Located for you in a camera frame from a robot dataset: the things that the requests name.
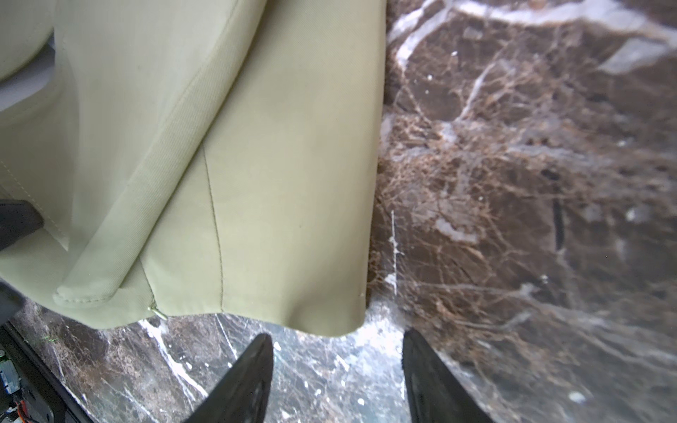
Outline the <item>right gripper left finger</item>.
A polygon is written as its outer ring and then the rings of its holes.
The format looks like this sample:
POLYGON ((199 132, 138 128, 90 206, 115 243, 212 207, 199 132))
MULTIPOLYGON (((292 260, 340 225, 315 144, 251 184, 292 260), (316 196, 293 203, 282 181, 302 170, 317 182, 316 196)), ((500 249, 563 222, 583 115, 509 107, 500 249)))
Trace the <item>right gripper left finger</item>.
POLYGON ((273 380, 273 340, 258 334, 185 423, 264 422, 273 380))

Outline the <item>olive green skirt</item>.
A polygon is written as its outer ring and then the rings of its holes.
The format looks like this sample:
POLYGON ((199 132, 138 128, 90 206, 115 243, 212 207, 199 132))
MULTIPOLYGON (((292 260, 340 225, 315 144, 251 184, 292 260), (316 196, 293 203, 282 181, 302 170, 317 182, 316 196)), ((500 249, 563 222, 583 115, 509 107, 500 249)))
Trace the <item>olive green skirt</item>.
POLYGON ((4 1, 1 278, 94 329, 227 313, 340 337, 367 308, 384 1, 4 1))

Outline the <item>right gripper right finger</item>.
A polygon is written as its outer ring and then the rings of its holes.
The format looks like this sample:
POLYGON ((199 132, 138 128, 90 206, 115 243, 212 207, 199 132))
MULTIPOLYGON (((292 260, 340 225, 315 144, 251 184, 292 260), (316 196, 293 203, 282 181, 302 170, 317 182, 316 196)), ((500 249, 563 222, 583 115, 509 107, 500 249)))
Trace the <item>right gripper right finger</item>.
POLYGON ((402 368, 413 423, 492 423, 415 329, 403 336, 402 368))

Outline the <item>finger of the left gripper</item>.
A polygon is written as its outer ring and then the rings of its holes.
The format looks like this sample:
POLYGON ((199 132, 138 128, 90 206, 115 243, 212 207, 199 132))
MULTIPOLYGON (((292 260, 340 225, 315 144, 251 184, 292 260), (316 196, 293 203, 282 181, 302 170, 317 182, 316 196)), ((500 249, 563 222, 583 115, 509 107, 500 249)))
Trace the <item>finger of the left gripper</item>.
POLYGON ((33 234, 44 226, 44 218, 26 200, 2 199, 0 206, 0 250, 33 234))

